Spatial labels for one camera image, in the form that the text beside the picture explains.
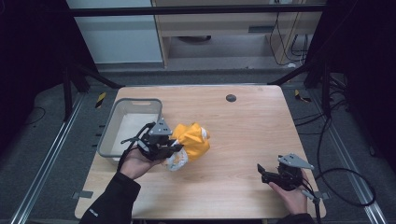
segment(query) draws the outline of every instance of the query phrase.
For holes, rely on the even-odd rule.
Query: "person's hand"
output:
[[[151,167],[161,162],[162,161],[151,161],[144,157],[139,149],[134,149],[126,156],[120,172],[131,179],[137,179],[151,169]]]
[[[303,178],[307,180],[308,178],[303,169],[302,172]],[[283,190],[274,182],[270,182],[269,186],[282,198],[283,203],[292,215],[307,213],[307,199],[306,196],[301,193],[301,190],[304,189],[303,186],[291,191]]]

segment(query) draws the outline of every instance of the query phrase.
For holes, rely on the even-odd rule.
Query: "black cable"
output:
[[[333,77],[332,75],[330,75],[330,80],[338,86],[339,89],[343,89],[345,90],[347,88],[347,84],[346,84],[346,80],[345,80],[345,75],[343,75],[343,79],[344,79],[344,83],[340,80],[338,80],[337,78]]]
[[[314,196],[315,197],[315,192],[314,192],[314,188],[312,188],[312,185],[309,183],[309,181],[307,180],[307,179],[305,179],[305,178],[303,178],[303,180],[305,181],[305,183],[303,182],[303,187],[305,188],[305,189],[307,189],[311,194],[312,194],[312,196]]]
[[[38,118],[38,119],[36,119],[36,120],[34,120],[34,121],[31,121],[31,122],[29,122],[29,123],[24,123],[24,125],[31,125],[31,124],[37,123],[37,122],[39,122],[41,119],[43,119],[44,116],[46,116],[47,111],[46,111],[46,109],[44,109],[43,107],[41,107],[41,106],[35,106],[34,109],[40,109],[40,110],[42,110],[42,111],[43,111],[43,114],[41,115],[40,118]]]
[[[336,103],[335,105],[332,105],[331,108],[330,108],[330,110],[335,109],[337,106],[339,106],[340,104],[342,104],[342,103],[344,103],[344,102],[346,102],[346,100],[341,100],[341,101],[339,101],[338,103]],[[310,118],[310,117],[316,116],[316,117],[314,117],[313,119],[308,120],[308,121],[306,121],[306,122],[299,123],[299,124],[295,124],[295,126],[298,127],[298,126],[303,126],[303,125],[305,125],[305,124],[311,123],[311,122],[313,122],[313,121],[315,121],[315,120],[317,120],[317,119],[320,119],[323,115],[324,115],[323,113],[317,113],[317,114],[314,114],[314,115],[309,115],[309,116],[300,118],[300,119],[306,119],[306,118]]]
[[[303,49],[294,49],[294,45],[295,45],[295,43],[296,43],[297,37],[298,37],[298,35],[295,35],[295,36],[294,36],[293,41],[291,42],[290,51],[291,51],[291,54],[292,54],[292,55],[297,56],[297,57],[301,57],[301,56],[302,56],[304,53],[306,53],[308,50],[305,49],[305,44],[306,44],[305,42],[304,42],[304,47],[303,47]]]
[[[307,118],[311,118],[311,117],[314,117],[314,116],[317,116],[317,115],[323,115],[323,113],[317,113],[317,114],[313,114],[313,115],[308,115],[308,116],[305,116],[305,117],[302,117],[302,118],[298,118],[298,119],[294,119],[294,120],[299,120],[299,119],[307,119]]]
[[[312,202],[315,205],[315,213],[317,214],[317,222],[318,222],[318,224],[321,224],[320,208],[319,208],[320,198],[314,198],[314,200],[312,200]]]
[[[340,93],[345,96],[345,91],[332,91],[332,93],[330,93],[329,96],[331,97],[331,96],[335,95],[336,93]]]
[[[272,53],[273,53],[273,55],[274,55],[275,62],[276,62],[277,65],[287,65],[287,64],[289,64],[289,63],[298,62],[298,60],[290,59],[289,56],[288,56],[288,54],[287,54],[287,52],[286,52],[285,44],[283,43],[282,35],[280,34],[280,30],[279,30],[279,22],[278,22],[278,19],[279,19],[279,12],[276,13],[276,20],[275,20],[274,28],[273,28],[273,31],[272,31],[271,34],[270,34],[270,49],[271,49],[271,51],[272,51]],[[277,31],[278,31],[278,33],[279,33],[279,39],[280,39],[280,43],[282,44],[283,53],[285,54],[286,58],[287,58],[288,60],[290,60],[288,63],[279,63],[279,62],[276,60],[275,52],[274,52],[274,49],[273,49],[273,47],[272,47],[272,36],[273,36],[273,33],[274,33],[275,28],[277,28]]]
[[[332,89],[337,89],[337,90],[340,90],[340,91],[344,91],[344,90],[345,90],[345,88],[340,87],[340,86],[338,86],[338,85],[336,85],[336,84],[334,84],[334,83],[330,83],[330,87],[331,87]]]
[[[325,131],[327,131],[328,129],[330,128],[330,125],[328,125],[326,128],[325,128]],[[320,133],[298,133],[298,134],[305,134],[305,135],[319,135],[319,134],[321,134],[321,132]]]
[[[353,170],[350,170],[350,169],[347,169],[347,168],[332,168],[332,169],[326,170],[326,171],[324,171],[324,172],[321,170],[321,164],[320,164],[320,147],[321,147],[321,143],[322,143],[322,140],[323,140],[323,135],[324,135],[325,130],[326,130],[325,127],[327,126],[327,124],[329,123],[329,121],[332,121],[332,119],[331,119],[331,118],[327,118],[327,119],[326,119],[325,124],[324,124],[324,126],[323,126],[323,128],[322,128],[322,132],[321,132],[321,134],[320,134],[319,140],[318,140],[317,163],[318,163],[318,172],[319,172],[319,174],[318,174],[317,177],[315,177],[315,180],[318,180],[318,179],[321,178],[321,179],[323,180],[323,183],[329,188],[329,190],[331,190],[335,195],[337,195],[341,200],[343,200],[343,201],[346,202],[346,203],[349,203],[349,204],[351,204],[351,205],[358,206],[358,207],[369,206],[369,205],[371,205],[371,204],[373,204],[373,203],[375,202],[376,193],[375,193],[375,189],[374,189],[373,186],[370,184],[370,182],[368,181],[367,178],[365,178],[363,175],[357,173],[356,171],[353,171]],[[350,173],[352,173],[352,174],[354,174],[354,175],[357,175],[357,176],[360,177],[361,179],[363,179],[363,180],[366,182],[367,186],[369,187],[370,191],[372,192],[373,199],[372,199],[370,202],[368,202],[368,203],[355,203],[355,202],[352,202],[352,201],[348,200],[347,198],[343,197],[343,196],[342,196],[341,194],[339,194],[334,188],[331,187],[331,185],[329,184],[329,182],[326,180],[326,178],[325,178],[325,176],[324,176],[324,175],[326,175],[327,173],[334,172],[334,171],[345,171],[345,172],[350,172]]]

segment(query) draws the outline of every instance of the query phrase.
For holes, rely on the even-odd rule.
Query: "small round object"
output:
[[[225,97],[225,99],[228,101],[228,102],[235,102],[236,101],[236,96],[235,95],[233,95],[233,94],[228,94],[226,97]]]

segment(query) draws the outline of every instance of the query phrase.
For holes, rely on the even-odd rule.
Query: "wire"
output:
[[[288,54],[287,54],[287,52],[286,52],[285,44],[283,43],[282,35],[280,34],[279,22],[278,22],[278,20],[279,20],[279,12],[276,13],[276,20],[275,20],[274,28],[273,28],[273,31],[272,31],[271,34],[270,34],[270,49],[271,49],[271,51],[272,51],[272,53],[273,53],[273,55],[274,55],[275,62],[277,63],[277,65],[287,65],[287,64],[289,64],[289,63],[298,62],[299,60],[294,60],[294,59],[289,58],[289,56],[288,56]],[[273,47],[272,47],[272,36],[273,36],[273,33],[274,33],[275,28],[277,28],[277,32],[278,32],[278,34],[279,34],[279,39],[280,39],[280,43],[282,44],[283,53],[285,54],[286,58],[289,60],[288,63],[279,63],[279,62],[276,60],[275,52],[274,52],[274,49],[273,49]]]
[[[346,100],[341,100],[341,101],[339,101],[338,103],[336,103],[335,105],[332,105],[331,108],[330,108],[330,110],[334,110],[337,106],[341,105],[341,104],[344,103],[344,102],[346,102]],[[299,124],[295,124],[295,126],[298,127],[298,126],[303,126],[303,125],[305,125],[305,124],[311,123],[311,122],[313,122],[313,121],[315,121],[315,120],[317,120],[317,119],[320,119],[323,115],[324,115],[324,113],[317,113],[317,114],[313,114],[313,115],[308,115],[308,116],[303,117],[303,118],[299,118],[299,119],[307,119],[307,118],[311,118],[311,117],[316,116],[316,117],[314,117],[313,119],[308,120],[308,121],[306,121],[306,122],[299,123]]]
[[[303,187],[308,190],[308,192],[312,195],[313,199],[312,202],[315,205],[315,212],[317,215],[317,222],[318,224],[321,224],[321,219],[320,219],[320,208],[319,208],[319,204],[320,204],[320,198],[317,197],[317,195],[314,192],[314,189],[312,188],[311,184],[309,184],[308,180],[304,179],[303,180],[306,182],[306,184],[303,182]]]
[[[47,112],[46,112],[46,109],[44,109],[44,108],[41,107],[41,106],[35,106],[34,109],[40,109],[40,110],[42,110],[42,111],[43,111],[43,114],[41,115],[40,118],[38,118],[38,119],[36,119],[36,120],[34,120],[34,121],[31,121],[31,122],[28,122],[28,123],[24,123],[24,125],[31,125],[31,124],[34,124],[34,123],[39,122],[41,119],[44,118],[44,116],[45,116],[46,113],[47,113]]]
[[[291,54],[297,57],[300,57],[300,64],[303,65],[305,63],[305,57],[308,52],[308,35],[304,35],[304,46],[303,49],[294,49],[294,45],[296,43],[298,35],[295,35],[293,41],[291,42],[290,51]]]
[[[340,93],[340,94],[342,94],[342,95],[345,96],[345,92],[344,92],[344,91],[333,91],[332,93],[329,94],[329,96],[333,96],[333,95],[335,95],[336,93]]]
[[[341,106],[341,105],[346,105],[346,104],[347,104],[347,101],[346,101],[346,100],[341,100],[341,101],[339,101],[337,104],[332,105],[331,110],[338,109],[339,106]]]
[[[332,169],[329,169],[329,170],[326,170],[326,171],[322,171],[322,169],[321,169],[321,164],[320,164],[320,147],[321,147],[321,143],[322,143],[322,140],[323,140],[323,135],[324,135],[324,133],[325,133],[325,131],[326,131],[325,127],[326,127],[327,124],[328,124],[329,122],[331,122],[331,121],[332,121],[331,118],[327,118],[327,119],[326,119],[325,124],[323,125],[323,128],[322,128],[322,132],[321,132],[321,134],[320,134],[319,140],[318,140],[317,163],[318,163],[318,172],[319,172],[319,174],[318,174],[318,176],[315,177],[315,180],[318,180],[318,179],[321,178],[321,179],[323,180],[323,183],[329,188],[329,190],[331,190],[335,195],[337,195],[341,200],[343,200],[343,201],[346,202],[346,203],[349,203],[349,204],[351,204],[351,205],[358,206],[358,207],[369,206],[369,205],[371,205],[371,204],[373,204],[373,203],[375,202],[376,193],[375,193],[375,189],[373,188],[373,186],[371,185],[371,183],[368,181],[367,178],[365,178],[363,175],[359,174],[358,172],[353,171],[353,170],[350,170],[350,169],[347,169],[347,168],[332,168]],[[361,179],[363,179],[363,180],[366,182],[367,186],[369,187],[370,191],[372,192],[373,199],[372,199],[370,202],[368,202],[368,203],[355,203],[355,202],[352,202],[352,201],[350,201],[349,199],[345,198],[344,196],[342,196],[342,195],[341,195],[340,193],[338,193],[334,188],[332,188],[332,186],[329,184],[329,182],[326,180],[326,178],[325,178],[325,176],[324,176],[324,175],[326,175],[327,173],[334,172],[334,171],[345,171],[345,172],[349,172],[349,173],[352,173],[352,174],[354,174],[354,175],[357,175],[358,177],[360,177]]]
[[[347,80],[346,76],[343,75],[343,80],[344,83],[337,78],[333,77],[332,74],[330,74],[330,80],[333,82],[334,85],[336,85],[339,89],[345,90],[347,88]]]

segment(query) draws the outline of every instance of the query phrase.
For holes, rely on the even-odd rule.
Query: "aluminum rail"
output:
[[[58,157],[59,152],[64,145],[64,140],[68,135],[75,119],[78,114],[79,109],[81,108],[81,103],[84,99],[84,94],[79,93],[78,97],[74,104],[74,110],[71,114],[69,120],[64,121],[58,135],[56,136],[55,140],[52,143],[49,152],[47,153],[46,158],[44,159],[43,163],[41,164],[40,169],[35,176],[35,180],[33,181],[32,185],[30,186],[29,190],[27,191],[25,197],[23,198],[18,210],[14,213],[13,217],[11,218],[11,224],[22,224],[25,223],[27,218],[29,217],[30,212],[32,211],[33,206],[35,205],[35,201],[38,198],[41,190],[46,183],[47,177],[50,174],[53,164]]]

